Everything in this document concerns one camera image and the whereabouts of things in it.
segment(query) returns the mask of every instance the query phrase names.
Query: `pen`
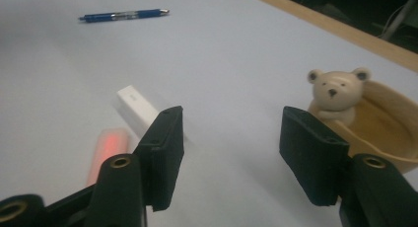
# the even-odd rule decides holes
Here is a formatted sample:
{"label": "pen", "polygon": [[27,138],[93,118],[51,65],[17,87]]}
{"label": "pen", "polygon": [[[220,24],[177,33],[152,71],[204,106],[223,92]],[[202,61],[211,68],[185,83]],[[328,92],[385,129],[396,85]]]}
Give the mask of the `pen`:
{"label": "pen", "polygon": [[154,10],[141,10],[141,11],[131,11],[131,12],[120,12],[120,13],[102,13],[102,14],[92,14],[85,15],[84,17],[79,18],[80,21],[86,23],[94,22],[109,22],[109,21],[118,21],[118,20],[133,20],[141,18],[153,18],[153,17],[162,17],[167,15],[170,10],[166,9],[154,9]]}

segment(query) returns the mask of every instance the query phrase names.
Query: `teddy bear figurine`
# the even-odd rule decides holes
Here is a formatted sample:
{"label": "teddy bear figurine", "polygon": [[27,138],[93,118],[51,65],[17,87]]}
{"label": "teddy bear figurine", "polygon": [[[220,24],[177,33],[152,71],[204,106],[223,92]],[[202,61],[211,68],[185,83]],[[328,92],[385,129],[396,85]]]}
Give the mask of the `teddy bear figurine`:
{"label": "teddy bear figurine", "polygon": [[360,67],[352,72],[312,70],[308,81],[313,84],[313,115],[322,120],[336,119],[349,126],[355,116],[355,106],[363,97],[363,84],[371,72]]}

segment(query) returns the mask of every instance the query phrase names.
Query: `metal ring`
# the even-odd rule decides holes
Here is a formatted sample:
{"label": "metal ring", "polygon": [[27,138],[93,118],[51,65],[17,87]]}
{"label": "metal ring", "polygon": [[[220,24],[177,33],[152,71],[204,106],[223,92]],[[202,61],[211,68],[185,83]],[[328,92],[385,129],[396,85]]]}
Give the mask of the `metal ring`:
{"label": "metal ring", "polygon": [[12,201],[4,206],[0,206],[0,223],[14,219],[22,214],[28,207],[28,204],[22,200]]}
{"label": "metal ring", "polygon": [[129,157],[120,157],[111,161],[110,166],[112,168],[122,168],[130,164]]}
{"label": "metal ring", "polygon": [[381,159],[378,159],[375,157],[365,157],[363,158],[363,162],[366,163],[366,165],[371,166],[373,168],[377,168],[377,169],[386,168],[386,163],[383,162]]}

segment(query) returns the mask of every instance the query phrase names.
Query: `bear ear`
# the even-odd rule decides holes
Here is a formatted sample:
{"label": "bear ear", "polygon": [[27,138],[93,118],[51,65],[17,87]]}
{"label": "bear ear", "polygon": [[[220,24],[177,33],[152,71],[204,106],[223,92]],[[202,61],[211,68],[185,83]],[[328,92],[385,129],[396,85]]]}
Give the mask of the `bear ear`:
{"label": "bear ear", "polygon": [[313,84],[317,77],[322,73],[323,72],[319,69],[314,69],[310,71],[310,73],[308,73],[308,81]]}
{"label": "bear ear", "polygon": [[359,67],[352,72],[360,81],[369,81],[372,76],[370,70],[366,67]]}

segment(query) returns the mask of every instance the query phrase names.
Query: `white surface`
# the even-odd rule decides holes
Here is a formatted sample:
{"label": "white surface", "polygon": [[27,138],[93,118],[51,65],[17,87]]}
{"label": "white surface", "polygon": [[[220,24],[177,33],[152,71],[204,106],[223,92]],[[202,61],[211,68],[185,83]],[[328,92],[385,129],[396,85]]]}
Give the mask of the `white surface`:
{"label": "white surface", "polygon": [[[160,7],[171,14],[77,21]],[[416,73],[258,0],[0,0],[0,199],[81,189],[101,130],[127,127],[116,92],[133,85],[159,111],[183,106],[188,138],[150,227],[340,226],[280,157],[281,111],[308,107],[311,69],[359,66],[418,101]]]}

